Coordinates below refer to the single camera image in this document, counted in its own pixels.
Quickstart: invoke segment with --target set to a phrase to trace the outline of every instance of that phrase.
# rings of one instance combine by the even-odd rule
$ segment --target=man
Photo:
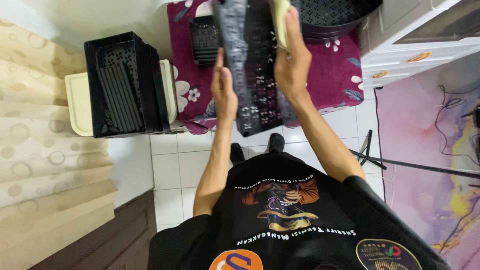
[[[327,175],[284,153],[280,135],[270,137],[268,154],[247,161],[230,145],[238,101],[220,49],[211,86],[217,131],[193,218],[154,236],[149,268],[449,269],[370,189],[315,109],[305,87],[312,56],[293,8],[286,26],[291,53],[278,49],[276,81]]]

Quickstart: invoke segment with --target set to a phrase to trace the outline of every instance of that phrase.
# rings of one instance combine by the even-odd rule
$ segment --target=patterned curtain
[[[0,19],[0,269],[27,269],[114,217],[108,140],[77,135],[82,55]]]

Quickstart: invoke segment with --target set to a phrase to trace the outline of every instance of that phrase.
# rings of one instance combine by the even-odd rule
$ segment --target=wooden door
[[[31,269],[145,270],[156,234],[153,191],[115,209],[115,218]]]

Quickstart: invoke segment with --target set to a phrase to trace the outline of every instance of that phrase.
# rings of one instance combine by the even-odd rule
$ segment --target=foot
[[[237,165],[245,161],[243,151],[241,150],[241,146],[238,143],[233,143],[231,145],[230,160],[232,161],[233,165]]]
[[[283,148],[285,147],[285,139],[282,135],[278,133],[272,133],[270,135],[270,140],[268,140],[268,152],[283,152]]]

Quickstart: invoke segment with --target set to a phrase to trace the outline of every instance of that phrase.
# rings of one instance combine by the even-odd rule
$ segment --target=white cabinet
[[[384,86],[480,51],[480,37],[442,42],[433,42],[435,37],[428,37],[425,39],[428,42],[422,42],[421,39],[421,43],[406,44],[404,42],[407,40],[404,38],[407,34],[412,31],[418,33],[425,29],[425,25],[429,28],[445,29],[446,26],[455,24],[455,21],[449,21],[453,16],[447,18],[446,22],[442,21],[445,11],[457,14],[460,10],[460,13],[466,16],[465,14],[470,12],[466,10],[467,8],[478,8],[478,3],[474,2],[477,0],[462,1],[464,2],[459,3],[460,0],[384,0],[382,6],[358,28],[364,86]],[[438,40],[449,39],[451,38],[444,36],[438,38]]]

